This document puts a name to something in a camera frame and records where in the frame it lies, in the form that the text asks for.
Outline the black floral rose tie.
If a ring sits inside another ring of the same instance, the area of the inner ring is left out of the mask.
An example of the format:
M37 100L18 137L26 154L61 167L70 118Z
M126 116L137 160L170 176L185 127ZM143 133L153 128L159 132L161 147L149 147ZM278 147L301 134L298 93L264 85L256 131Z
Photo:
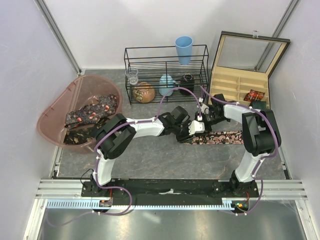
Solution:
M201 133L184 142L188 145L243 145L243 132L235 131L212 131Z

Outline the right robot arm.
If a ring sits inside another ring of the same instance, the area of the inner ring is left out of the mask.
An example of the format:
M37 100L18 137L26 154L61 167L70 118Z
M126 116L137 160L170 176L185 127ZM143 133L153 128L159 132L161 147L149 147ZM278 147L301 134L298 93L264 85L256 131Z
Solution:
M242 140L245 153L239 166L233 171L229 184L229 191L235 197L242 196L247 191L247 185L256 179L256 174L263 161L273 158L281 146L281 136L270 109L255 109L239 102L227 102L223 95L219 97L209 95L211 106L199 99L202 119L205 126L234 120L242 125Z

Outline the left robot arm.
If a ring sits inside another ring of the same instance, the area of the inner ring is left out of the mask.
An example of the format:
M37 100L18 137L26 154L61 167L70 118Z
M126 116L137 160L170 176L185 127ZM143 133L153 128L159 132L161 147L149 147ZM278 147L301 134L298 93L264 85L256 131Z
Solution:
M92 191L99 197L110 191L112 169L115 160L123 154L130 142L142 137L160 137L174 134L178 142L184 142L205 130L204 118L198 113L190 120L188 112L177 106L172 112L165 112L151 118L126 118L116 114L95 134L97 153Z

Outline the rolled dark green tie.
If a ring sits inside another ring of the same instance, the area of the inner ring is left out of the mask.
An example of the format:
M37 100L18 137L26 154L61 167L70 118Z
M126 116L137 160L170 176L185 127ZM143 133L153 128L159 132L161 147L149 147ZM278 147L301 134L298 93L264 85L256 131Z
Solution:
M267 109L267 102L266 101L252 101L249 104L250 107L252 107L253 109L258 109L258 110L265 110Z

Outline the rolled red patterned tie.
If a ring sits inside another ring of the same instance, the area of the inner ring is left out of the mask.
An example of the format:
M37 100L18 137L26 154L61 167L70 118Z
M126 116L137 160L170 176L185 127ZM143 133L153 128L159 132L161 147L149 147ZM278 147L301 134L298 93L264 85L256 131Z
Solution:
M244 101L253 102L253 101L261 101L265 97L265 92L257 91L251 89L244 97Z

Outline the black cup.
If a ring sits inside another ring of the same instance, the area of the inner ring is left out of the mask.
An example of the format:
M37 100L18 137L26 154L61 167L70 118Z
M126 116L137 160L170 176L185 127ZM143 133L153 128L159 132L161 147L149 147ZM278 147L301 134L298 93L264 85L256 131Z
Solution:
M181 88L188 89L190 92L193 93L195 88L194 76L191 73L185 73L180 80L179 86Z

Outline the wooden tie storage box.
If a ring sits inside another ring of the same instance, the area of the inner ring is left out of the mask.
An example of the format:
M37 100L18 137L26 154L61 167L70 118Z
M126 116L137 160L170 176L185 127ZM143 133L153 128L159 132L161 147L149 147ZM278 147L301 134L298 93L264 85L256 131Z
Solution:
M281 61L290 39L222 31L211 68L209 93L249 106L250 95L260 92L270 107L269 79Z

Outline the light blue mug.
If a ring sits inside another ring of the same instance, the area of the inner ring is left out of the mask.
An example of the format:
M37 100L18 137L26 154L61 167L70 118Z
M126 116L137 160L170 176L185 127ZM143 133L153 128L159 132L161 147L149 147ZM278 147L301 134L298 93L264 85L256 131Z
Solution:
M174 80L170 75L164 74L159 80L159 94L164 96L169 90L178 86L178 81Z

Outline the brown ceramic bowl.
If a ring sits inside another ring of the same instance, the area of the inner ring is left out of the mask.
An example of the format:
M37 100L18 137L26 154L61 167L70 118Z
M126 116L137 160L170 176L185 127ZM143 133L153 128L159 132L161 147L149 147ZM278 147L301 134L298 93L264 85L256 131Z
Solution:
M140 82L133 87L133 97L139 103L149 103L155 96L155 88L147 82Z

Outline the tall blue plastic cup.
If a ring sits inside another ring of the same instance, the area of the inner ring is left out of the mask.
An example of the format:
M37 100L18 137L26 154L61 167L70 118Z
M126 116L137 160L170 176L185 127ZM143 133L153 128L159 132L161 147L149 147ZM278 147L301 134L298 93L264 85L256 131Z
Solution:
M180 36L175 40L178 61L181 65L188 65L192 56L193 39L190 36Z

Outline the clear drinking glass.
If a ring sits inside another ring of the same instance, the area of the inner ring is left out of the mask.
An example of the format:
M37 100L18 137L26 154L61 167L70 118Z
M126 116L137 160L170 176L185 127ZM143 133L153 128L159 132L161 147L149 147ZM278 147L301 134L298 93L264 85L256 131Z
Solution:
M129 67L125 70L125 76L131 85L136 85L139 81L139 71L136 68Z

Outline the dark floral tie in basket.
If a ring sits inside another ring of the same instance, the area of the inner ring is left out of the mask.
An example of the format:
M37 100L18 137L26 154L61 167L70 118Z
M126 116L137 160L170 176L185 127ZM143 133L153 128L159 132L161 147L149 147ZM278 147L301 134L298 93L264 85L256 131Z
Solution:
M96 124L99 120L116 113L118 98L114 94L98 96L95 99L97 103L88 104L78 110L68 112L65 117L64 127L71 130L77 127Z

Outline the brown paisley tie in basket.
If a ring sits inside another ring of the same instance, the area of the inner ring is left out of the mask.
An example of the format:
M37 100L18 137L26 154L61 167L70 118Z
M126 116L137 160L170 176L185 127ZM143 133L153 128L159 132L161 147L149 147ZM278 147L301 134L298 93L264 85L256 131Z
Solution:
M93 138L87 128L67 131L63 143L65 145L82 145L90 142Z

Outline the pink plastic basket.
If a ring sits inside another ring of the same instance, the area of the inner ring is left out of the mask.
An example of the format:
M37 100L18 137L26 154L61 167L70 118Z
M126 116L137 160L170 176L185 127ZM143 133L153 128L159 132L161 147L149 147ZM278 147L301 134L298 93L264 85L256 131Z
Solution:
M95 74L78 77L49 106L37 122L50 143L79 153L91 153L95 133L121 113L122 93L111 80Z

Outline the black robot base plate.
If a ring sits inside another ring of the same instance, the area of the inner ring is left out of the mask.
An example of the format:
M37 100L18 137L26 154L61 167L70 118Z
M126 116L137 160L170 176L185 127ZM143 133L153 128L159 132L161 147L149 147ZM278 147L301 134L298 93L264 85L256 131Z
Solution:
M217 179L143 179L113 178L106 187L119 189L101 189L95 180L82 184L82 197L111 197L113 203L127 205L130 202L127 189L135 204L219 204L223 198L257 198L257 183L252 181L235 185L235 181Z

